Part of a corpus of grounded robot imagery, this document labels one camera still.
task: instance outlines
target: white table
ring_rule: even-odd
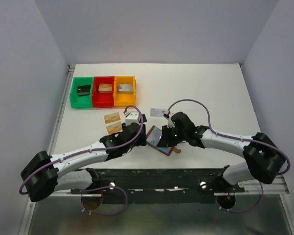
[[[243,75],[238,64],[94,64],[76,65],[74,77],[136,76],[136,105],[146,114],[147,131],[161,128],[167,121],[150,117],[151,108],[168,108],[173,102],[191,98],[203,102],[211,113],[212,126],[217,131],[239,135],[254,135],[260,131]],[[72,109],[67,99],[54,153],[69,152],[98,141],[107,135],[103,116],[124,108]],[[207,125],[207,114],[198,104],[183,102],[172,111],[183,111],[195,125]],[[178,145],[181,154],[168,157],[150,146],[135,147],[125,156],[93,168],[219,168],[241,163],[238,156],[215,150]]]

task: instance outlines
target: yellow bin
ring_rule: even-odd
[[[133,94],[121,94],[118,92],[120,84],[133,84]],[[135,76],[115,76],[113,90],[114,107],[126,107],[136,104],[136,80]]]

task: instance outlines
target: table surface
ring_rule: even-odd
[[[204,103],[217,131],[238,135],[254,135],[260,131],[245,81],[238,64],[94,64],[76,65],[74,77],[136,76],[136,106],[147,117],[146,130],[161,128],[163,117],[150,117],[151,108],[167,109],[179,99],[195,99]],[[107,135],[103,116],[119,112],[125,121],[124,108],[72,109],[67,99],[59,127],[54,153],[65,153],[88,146]],[[198,104],[183,102],[172,111],[183,111],[195,125],[207,125],[207,114]],[[166,156],[150,146],[135,147],[125,156],[93,168],[220,168],[241,163],[242,158],[215,149],[179,144],[181,154]]]

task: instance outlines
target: cable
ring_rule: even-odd
[[[261,141],[257,141],[257,140],[253,140],[253,139],[241,139],[241,138],[238,138],[238,137],[234,137],[234,136],[229,136],[229,135],[225,135],[225,134],[221,134],[221,133],[217,133],[211,126],[211,119],[210,119],[210,113],[209,113],[209,110],[208,108],[201,102],[197,101],[197,100],[194,100],[194,99],[181,99],[181,100],[178,100],[176,102],[174,102],[169,108],[168,110],[170,111],[170,109],[177,103],[179,102],[182,102],[182,101],[191,101],[191,102],[195,102],[197,104],[200,104],[207,112],[207,115],[208,115],[208,125],[209,125],[209,129],[211,130],[212,133],[214,133],[215,135],[218,135],[218,136],[221,136],[221,137],[225,137],[225,138],[228,138],[228,139],[232,139],[232,140],[237,140],[237,141],[247,141],[247,142],[253,142],[253,143],[257,143],[257,144],[261,144],[263,146],[266,146],[268,148],[271,148],[275,151],[277,151],[280,155],[282,155],[282,157],[286,160],[287,162],[287,167],[284,171],[281,171],[278,173],[278,175],[283,175],[285,174],[286,172],[288,172],[290,170],[290,167],[291,167],[291,162],[290,162],[290,159],[289,157],[280,149],[278,149],[277,147],[274,147],[270,144],[267,144],[267,143],[264,143],[264,142],[261,142]]]
[[[219,207],[220,210],[223,210],[225,212],[230,212],[230,213],[246,213],[246,212],[250,212],[253,209],[256,209],[257,207],[259,207],[260,204],[261,204],[261,202],[264,199],[264,188],[263,188],[263,185],[262,185],[261,182],[259,182],[259,184],[260,184],[260,188],[261,188],[261,196],[260,196],[260,199],[259,199],[258,203],[255,206],[253,206],[252,208],[249,208],[249,209],[244,210],[244,211],[234,211],[234,210],[225,209],[225,208],[223,208],[223,207],[220,206],[220,204],[218,202],[218,197],[216,197],[215,203]]]
[[[118,186],[105,186],[105,187],[94,188],[94,189],[85,189],[85,190],[81,189],[80,191],[83,191],[83,192],[91,192],[91,191],[97,191],[97,190],[106,189],[106,188],[116,188],[116,189],[120,190],[124,194],[124,196],[125,196],[125,204],[124,204],[124,207],[121,210],[119,210],[118,212],[114,212],[114,213],[101,213],[101,212],[89,211],[89,210],[85,209],[85,207],[84,207],[84,201],[82,201],[83,212],[85,211],[85,212],[88,212],[88,213],[91,213],[91,214],[111,216],[111,215],[120,214],[120,213],[122,213],[123,211],[126,210],[126,208],[128,206],[128,203],[127,203],[128,202],[128,198],[127,198],[127,194],[126,194],[126,192],[124,191],[123,188],[120,188]]]
[[[143,115],[142,115],[141,111],[140,111],[136,106],[134,106],[134,105],[129,105],[129,106],[127,106],[127,107],[125,108],[125,111],[124,111],[124,112],[126,112],[128,108],[134,108],[134,109],[136,109],[136,111],[139,113],[140,117],[142,118]],[[109,149],[122,148],[122,147],[124,147],[124,146],[126,146],[126,145],[132,143],[133,141],[135,141],[136,138],[139,137],[139,135],[140,135],[140,133],[141,133],[141,131],[142,131],[142,129],[143,129],[143,125],[144,125],[144,122],[141,121],[141,126],[140,126],[140,128],[139,128],[137,134],[136,134],[136,135],[133,137],[133,139],[131,139],[130,141],[128,141],[128,142],[126,142],[126,143],[123,143],[123,144],[121,144],[121,145],[118,145],[118,146],[114,146],[114,147],[93,148],[92,151],[102,151],[102,150],[109,150]],[[74,156],[79,155],[79,154],[82,154],[82,153],[88,153],[88,152],[89,152],[89,149],[87,149],[87,150],[82,150],[82,151],[79,151],[79,152],[76,152],[76,153],[72,153],[72,154],[70,154],[70,155],[64,157],[63,160],[66,160],[66,159],[68,159],[68,158],[74,157]],[[38,169],[35,170],[33,173],[31,173],[31,174],[30,174],[30,175],[29,175],[29,176],[23,181],[23,183],[21,184],[20,189],[19,189],[19,193],[20,193],[21,195],[28,194],[28,192],[23,192],[23,188],[24,188],[24,186],[26,185],[26,183],[27,183],[27,182],[28,182],[28,181],[29,181],[34,175],[36,175],[38,172],[40,172],[41,170],[47,168],[47,167],[50,166],[50,165],[53,165],[53,164],[55,164],[55,163],[58,163],[58,162],[60,162],[60,161],[61,161],[61,159],[57,159],[57,160],[55,160],[55,161],[53,161],[53,162],[47,163],[46,165],[43,165],[42,167],[38,168]]]

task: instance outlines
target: wall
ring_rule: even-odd
[[[294,206],[294,0],[279,1],[242,69],[262,131],[292,161]]]
[[[69,64],[242,63],[278,0],[35,0]]]
[[[20,172],[48,147],[66,75],[33,0],[0,0],[0,235],[18,233]]]

